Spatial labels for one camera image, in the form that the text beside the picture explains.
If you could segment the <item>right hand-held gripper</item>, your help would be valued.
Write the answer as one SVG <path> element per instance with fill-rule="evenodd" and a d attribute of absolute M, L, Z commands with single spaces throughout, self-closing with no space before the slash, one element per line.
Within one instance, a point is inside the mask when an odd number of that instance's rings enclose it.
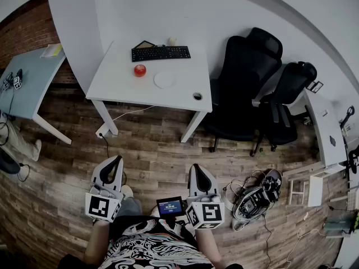
<path fill-rule="evenodd" d="M 187 199 L 186 215 L 194 229 L 215 229 L 224 223 L 224 203 L 220 200 L 218 183 L 203 166 L 193 164 L 188 177 L 190 196 Z"/>

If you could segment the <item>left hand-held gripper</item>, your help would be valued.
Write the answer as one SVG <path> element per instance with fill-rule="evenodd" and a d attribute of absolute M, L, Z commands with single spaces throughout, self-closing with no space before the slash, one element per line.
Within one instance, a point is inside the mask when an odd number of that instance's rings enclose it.
<path fill-rule="evenodd" d="M 97 165 L 92 174 L 92 187 L 85 195 L 85 214 L 94 219 L 113 222 L 121 208 L 123 158 L 107 158 Z"/>

